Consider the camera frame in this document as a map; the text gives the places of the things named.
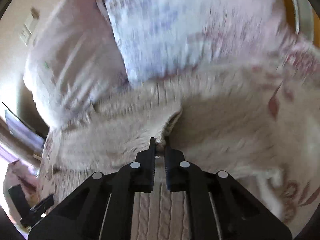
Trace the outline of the floral bed quilt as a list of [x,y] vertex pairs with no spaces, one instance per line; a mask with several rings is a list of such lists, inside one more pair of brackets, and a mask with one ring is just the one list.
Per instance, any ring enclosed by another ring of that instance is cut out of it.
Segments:
[[186,157],[238,179],[299,234],[319,204],[319,50],[227,59],[190,77],[172,134]]

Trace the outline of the dark television screen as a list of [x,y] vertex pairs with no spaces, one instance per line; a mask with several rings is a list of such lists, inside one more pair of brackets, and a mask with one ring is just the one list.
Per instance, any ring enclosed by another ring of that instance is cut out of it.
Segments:
[[48,126],[35,128],[14,114],[4,102],[2,105],[4,106],[5,123],[10,134],[34,152],[42,153],[49,132]]

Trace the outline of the left floral pink pillow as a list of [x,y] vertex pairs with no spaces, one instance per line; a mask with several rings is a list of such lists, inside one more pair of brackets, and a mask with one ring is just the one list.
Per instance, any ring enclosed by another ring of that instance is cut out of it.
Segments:
[[29,50],[23,76],[40,117],[57,128],[127,84],[96,0],[63,0]]

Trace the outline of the wooden headboard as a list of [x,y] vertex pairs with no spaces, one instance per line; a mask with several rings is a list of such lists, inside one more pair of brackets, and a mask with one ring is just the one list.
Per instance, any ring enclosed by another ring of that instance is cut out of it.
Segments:
[[309,0],[284,0],[288,24],[319,48],[319,16]]

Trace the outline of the right floral blue pillow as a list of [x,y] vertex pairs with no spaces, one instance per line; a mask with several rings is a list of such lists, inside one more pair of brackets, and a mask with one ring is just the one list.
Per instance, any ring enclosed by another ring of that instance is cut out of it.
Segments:
[[280,55],[297,38],[283,0],[96,0],[132,84],[186,68]]

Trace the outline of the beige cable knit sweater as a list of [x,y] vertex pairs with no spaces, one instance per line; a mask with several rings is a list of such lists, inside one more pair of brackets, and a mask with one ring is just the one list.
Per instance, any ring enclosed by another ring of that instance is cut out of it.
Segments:
[[39,197],[53,193],[55,202],[60,203],[93,172],[109,174],[134,161],[138,152],[148,148],[150,138],[155,138],[158,152],[164,150],[165,137],[182,151],[172,134],[193,96],[191,75],[148,82],[116,94],[65,127],[49,132],[40,167]]

